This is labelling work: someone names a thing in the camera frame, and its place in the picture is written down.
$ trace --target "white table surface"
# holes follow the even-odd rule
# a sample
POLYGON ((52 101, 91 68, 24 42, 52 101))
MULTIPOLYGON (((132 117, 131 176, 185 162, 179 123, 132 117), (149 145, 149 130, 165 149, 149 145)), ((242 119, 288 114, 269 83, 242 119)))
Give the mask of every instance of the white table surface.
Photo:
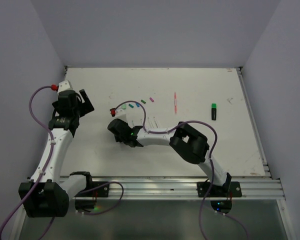
MULTIPOLYGON (((69 68, 66 80, 76 91, 85 89, 95 111, 80 119, 61 170, 62 176, 89 171, 93 176, 205 176, 171 147, 130 148, 115 142, 107 130, 111 108, 141 99, 147 111, 146 127, 173 127, 179 121, 199 120, 218 133, 214 157, 232 176, 264 176, 252 123, 235 69, 229 68, 69 68), (177 114, 174 112, 174 92, 177 114), (217 104, 216 121, 211 104, 217 104)), ((129 125, 141 125, 140 107, 126 108, 129 125)), ((192 124, 207 136, 203 125, 192 124)))

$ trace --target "gray floor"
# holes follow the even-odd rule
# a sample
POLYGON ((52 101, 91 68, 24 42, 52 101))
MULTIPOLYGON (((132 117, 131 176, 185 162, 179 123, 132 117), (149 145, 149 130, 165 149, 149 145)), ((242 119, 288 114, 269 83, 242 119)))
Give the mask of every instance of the gray floor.
MULTIPOLYGON (((98 201, 101 210, 114 201, 98 201)), ((99 216, 75 214, 74 203, 66 217, 57 218, 43 240, 192 240, 203 239, 198 223, 200 201, 125 200, 99 216)), ((203 210, 203 227, 210 240, 245 240, 236 222, 203 210)), ((275 200, 241 200, 230 214, 247 227, 250 240, 286 240, 275 200)), ((26 217, 20 240, 38 239, 50 219, 26 217)))

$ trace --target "wall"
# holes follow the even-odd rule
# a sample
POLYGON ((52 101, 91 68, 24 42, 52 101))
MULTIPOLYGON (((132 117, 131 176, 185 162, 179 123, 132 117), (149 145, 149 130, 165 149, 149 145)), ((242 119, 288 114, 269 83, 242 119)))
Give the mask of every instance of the wall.
MULTIPOLYGON (((0 224, 20 200, 19 184, 34 172, 46 138, 29 114, 29 98, 62 77, 63 65, 31 2, 0 0, 0 224)), ((39 119, 47 122, 55 97, 46 90, 35 99, 39 119)))
POLYGON ((243 68, 274 177, 300 239, 300 0, 282 0, 243 68))
POLYGON ((243 66, 280 0, 32 0, 73 67, 243 66))

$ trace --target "marker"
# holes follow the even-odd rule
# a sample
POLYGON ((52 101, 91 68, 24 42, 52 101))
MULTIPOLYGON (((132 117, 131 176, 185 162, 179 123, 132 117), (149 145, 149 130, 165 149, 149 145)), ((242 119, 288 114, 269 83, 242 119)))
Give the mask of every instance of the marker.
POLYGON ((217 120, 217 104, 212 103, 211 105, 211 120, 217 120))
POLYGON ((174 114, 177 114, 177 94, 174 92, 174 114))

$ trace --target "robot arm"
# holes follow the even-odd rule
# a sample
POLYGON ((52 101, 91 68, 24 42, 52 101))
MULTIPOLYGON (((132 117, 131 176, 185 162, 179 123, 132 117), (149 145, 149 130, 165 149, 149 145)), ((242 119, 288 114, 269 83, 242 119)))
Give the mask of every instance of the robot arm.
POLYGON ((82 97, 73 90, 67 80, 58 86, 58 100, 52 104, 54 111, 48 124, 54 139, 51 139, 48 134, 45 149, 36 171, 29 182, 20 184, 18 190, 23 199, 39 179, 39 175, 43 174, 23 204, 29 217, 64 217, 68 211, 69 200, 80 191, 90 188, 92 184, 89 172, 73 172, 65 182, 60 184, 61 167, 79 126, 79 119, 94 110, 86 92, 84 90, 79 92, 82 97), (51 144, 54 144, 52 156, 43 172, 51 144))
MULTIPOLYGON (((212 166, 209 161, 209 145, 205 135, 197 131, 189 124, 185 124, 174 131, 168 132, 172 127, 154 128, 145 131, 142 126, 129 125, 121 120, 114 119, 107 128, 114 134, 116 142, 122 142, 132 148, 146 147, 149 145, 162 145, 172 147, 185 161, 198 165, 211 180, 212 166), (166 132, 165 134, 153 134, 149 132, 166 132)), ((214 166, 213 186, 218 191, 227 193, 230 187, 231 175, 225 172, 212 156, 214 166)))

